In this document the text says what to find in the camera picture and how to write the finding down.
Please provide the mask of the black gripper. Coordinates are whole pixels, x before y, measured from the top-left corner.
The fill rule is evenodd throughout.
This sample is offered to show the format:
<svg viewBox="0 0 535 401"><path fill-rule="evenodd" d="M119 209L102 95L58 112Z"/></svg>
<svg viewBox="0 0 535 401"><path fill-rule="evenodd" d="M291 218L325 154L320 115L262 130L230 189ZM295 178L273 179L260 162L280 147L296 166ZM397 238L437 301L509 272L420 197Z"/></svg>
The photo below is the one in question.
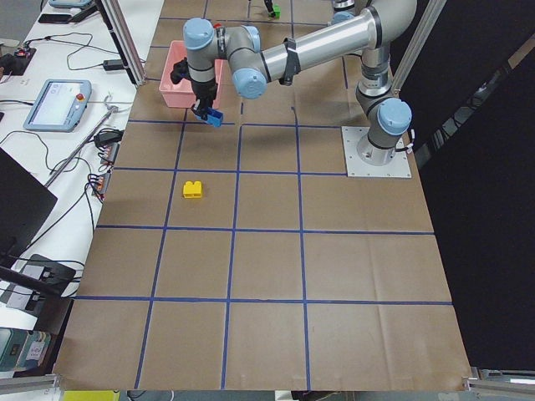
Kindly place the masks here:
<svg viewBox="0 0 535 401"><path fill-rule="evenodd" d="M269 13L273 11L272 0L264 0L264 5ZM206 82L192 80L191 87L196 96L196 102L191 106L191 111L199 120L207 122L211 113L211 105L217 98L217 81L215 79Z"/></svg>

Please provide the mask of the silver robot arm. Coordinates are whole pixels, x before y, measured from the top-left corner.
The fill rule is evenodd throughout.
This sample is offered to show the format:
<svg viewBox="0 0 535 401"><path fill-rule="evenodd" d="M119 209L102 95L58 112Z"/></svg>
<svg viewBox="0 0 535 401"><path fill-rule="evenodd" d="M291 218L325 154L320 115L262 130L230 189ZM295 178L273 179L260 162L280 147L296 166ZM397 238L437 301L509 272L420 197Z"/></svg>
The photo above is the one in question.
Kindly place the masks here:
<svg viewBox="0 0 535 401"><path fill-rule="evenodd" d="M370 127L357 151L369 165L387 165L400 151L398 141L412 120L410 106L392 94L390 44L409 27L416 8L415 1L370 1L358 15L267 49L261 48L260 33L253 26L215 28L207 19L192 18L183 27L186 56L174 64L171 82L190 81L196 96L193 114L218 126L221 116L212 108L217 60L227 61L237 93L256 99L271 82L289 86L304 70L360 51L362 78L356 98Z"/></svg>
<svg viewBox="0 0 535 401"><path fill-rule="evenodd" d="M272 0L263 0L270 18L280 19L281 8ZM329 25L340 23L354 18L364 7L369 5L369 1L332 1L333 16Z"/></svg>

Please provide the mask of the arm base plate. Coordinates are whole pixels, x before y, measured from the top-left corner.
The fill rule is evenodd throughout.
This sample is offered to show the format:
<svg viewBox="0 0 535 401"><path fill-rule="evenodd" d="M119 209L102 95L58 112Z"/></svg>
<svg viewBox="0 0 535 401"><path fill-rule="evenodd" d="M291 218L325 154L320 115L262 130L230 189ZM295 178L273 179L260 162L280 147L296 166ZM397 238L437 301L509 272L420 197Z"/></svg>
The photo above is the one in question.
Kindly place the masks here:
<svg viewBox="0 0 535 401"><path fill-rule="evenodd" d="M344 158L349 178L394 178L412 177L406 151L397 152L397 147L382 150L374 147L368 138L369 127L342 126Z"/></svg>

